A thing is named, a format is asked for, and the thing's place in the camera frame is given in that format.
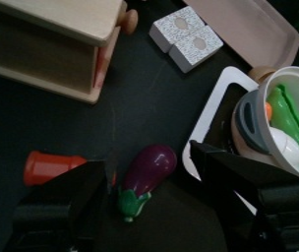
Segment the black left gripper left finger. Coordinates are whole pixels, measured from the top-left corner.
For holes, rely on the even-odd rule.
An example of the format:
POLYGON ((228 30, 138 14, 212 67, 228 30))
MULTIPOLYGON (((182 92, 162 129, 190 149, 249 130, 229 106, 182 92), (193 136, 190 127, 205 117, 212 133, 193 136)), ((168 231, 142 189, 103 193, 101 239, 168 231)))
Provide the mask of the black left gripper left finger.
POLYGON ((105 163, 87 161, 20 200, 2 252, 93 252, 106 202, 105 163))

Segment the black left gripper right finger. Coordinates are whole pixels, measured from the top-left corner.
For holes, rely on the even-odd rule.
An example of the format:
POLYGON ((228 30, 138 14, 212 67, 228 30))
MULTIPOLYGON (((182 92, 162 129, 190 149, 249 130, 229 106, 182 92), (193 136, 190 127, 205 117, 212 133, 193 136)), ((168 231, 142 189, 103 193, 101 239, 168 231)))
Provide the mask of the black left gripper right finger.
POLYGON ((196 141, 189 157, 200 181, 216 194, 214 205, 238 195, 256 209, 249 223, 233 228, 245 233, 246 251, 299 252, 299 177, 196 141))

